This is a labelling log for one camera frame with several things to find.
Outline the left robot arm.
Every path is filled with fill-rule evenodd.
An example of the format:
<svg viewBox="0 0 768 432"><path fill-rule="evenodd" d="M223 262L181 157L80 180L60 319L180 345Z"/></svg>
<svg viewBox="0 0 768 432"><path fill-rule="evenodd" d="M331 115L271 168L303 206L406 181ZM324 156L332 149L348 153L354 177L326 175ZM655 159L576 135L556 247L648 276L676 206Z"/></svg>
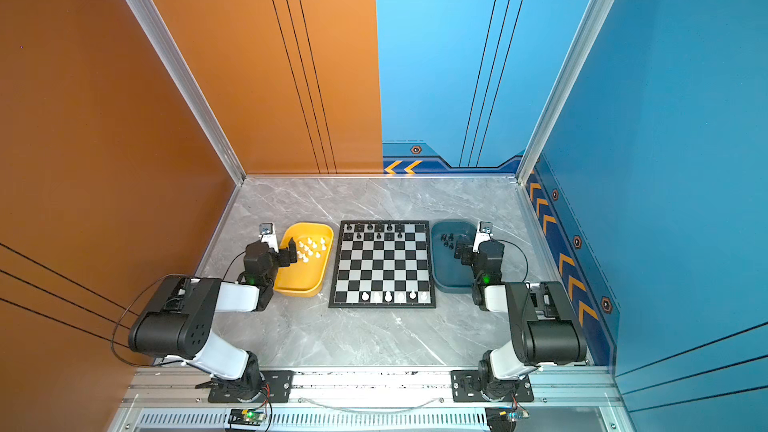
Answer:
<svg viewBox="0 0 768 432"><path fill-rule="evenodd" d="M255 353L238 348L212 331L217 313L251 313L266 309L274 295L278 270L298 260L294 240L278 249L265 239L246 246L244 271L236 281L193 279L172 274L160 281L131 327L131 351L185 363L209 380L211 402L265 402L268 382Z"/></svg>

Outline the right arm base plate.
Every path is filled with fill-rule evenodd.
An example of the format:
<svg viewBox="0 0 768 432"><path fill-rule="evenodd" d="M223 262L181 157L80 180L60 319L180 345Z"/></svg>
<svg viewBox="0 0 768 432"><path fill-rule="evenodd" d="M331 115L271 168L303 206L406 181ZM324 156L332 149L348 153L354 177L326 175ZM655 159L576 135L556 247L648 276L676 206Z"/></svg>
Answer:
<svg viewBox="0 0 768 432"><path fill-rule="evenodd" d="M535 398L528 377L520 380L500 380L479 370L460 369L450 372L454 402L521 402L532 403Z"/></svg>

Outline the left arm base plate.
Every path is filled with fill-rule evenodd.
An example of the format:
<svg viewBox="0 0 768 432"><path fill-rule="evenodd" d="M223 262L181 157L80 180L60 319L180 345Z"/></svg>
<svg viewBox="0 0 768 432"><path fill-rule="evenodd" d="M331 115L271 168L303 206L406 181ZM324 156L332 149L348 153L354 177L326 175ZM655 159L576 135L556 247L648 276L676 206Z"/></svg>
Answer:
<svg viewBox="0 0 768 432"><path fill-rule="evenodd" d="M293 387L294 372L291 370L266 370L255 378L245 377L238 381L213 381L207 401L210 403L261 404L287 403Z"/></svg>

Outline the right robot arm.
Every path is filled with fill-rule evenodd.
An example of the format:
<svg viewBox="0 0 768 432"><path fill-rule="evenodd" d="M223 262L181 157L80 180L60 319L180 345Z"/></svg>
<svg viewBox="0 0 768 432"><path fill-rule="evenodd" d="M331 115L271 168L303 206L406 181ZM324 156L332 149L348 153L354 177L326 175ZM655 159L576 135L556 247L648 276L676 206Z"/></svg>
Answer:
<svg viewBox="0 0 768 432"><path fill-rule="evenodd" d="M559 282L502 278L505 244L491 237L474 243L461 238L454 246L454 257L472 271L474 304L505 314L510 331L509 341L486 351L475 370L452 373L458 402L530 401L530 393L520 392L529 375L543 365L565 366L587 356L587 341Z"/></svg>

